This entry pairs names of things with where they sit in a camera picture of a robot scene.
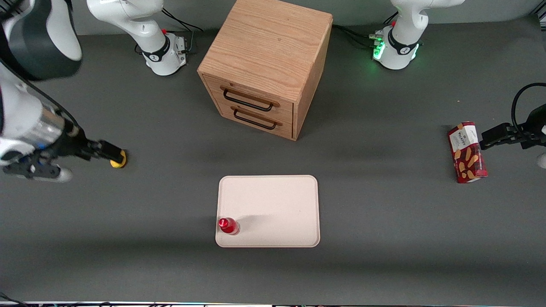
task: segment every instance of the red bottle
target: red bottle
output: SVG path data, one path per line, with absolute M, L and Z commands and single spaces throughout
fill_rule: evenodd
M 220 230 L 231 235 L 238 234 L 240 230 L 239 223 L 237 223 L 237 221 L 235 221 L 231 217 L 220 219 L 218 221 L 218 226 L 220 226 Z

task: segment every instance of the wooden cabinet top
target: wooden cabinet top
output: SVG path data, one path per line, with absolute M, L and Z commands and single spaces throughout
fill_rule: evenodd
M 237 0 L 198 71 L 298 103 L 332 22 L 278 0 Z

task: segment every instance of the green led light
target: green led light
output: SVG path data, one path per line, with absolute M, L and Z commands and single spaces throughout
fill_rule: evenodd
M 385 43 L 384 42 L 381 42 L 381 45 L 377 46 L 376 49 L 379 49 L 379 50 L 376 50 L 374 53 L 373 53 L 373 57 L 376 59 L 376 60 L 379 60 L 381 58 L 381 56 L 383 55 L 383 50 L 385 50 Z
M 417 55 L 417 49 L 419 49 L 419 44 L 417 44 L 417 46 L 415 46 L 415 50 L 413 52 L 413 55 L 411 56 L 411 59 L 413 60 L 415 58 L 415 56 Z

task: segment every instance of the wooden drawer cabinet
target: wooden drawer cabinet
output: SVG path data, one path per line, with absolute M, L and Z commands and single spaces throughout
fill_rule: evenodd
M 198 68 L 219 113 L 296 140 L 322 76 L 332 15 L 237 0 Z

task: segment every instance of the yellow object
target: yellow object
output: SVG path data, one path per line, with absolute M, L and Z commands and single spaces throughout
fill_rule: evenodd
M 121 155 L 123 156 L 123 161 L 121 161 L 121 163 L 117 163 L 114 160 L 110 160 L 110 165 L 113 168 L 123 168 L 125 164 L 127 164 L 127 154 L 125 153 L 124 150 L 121 151 Z

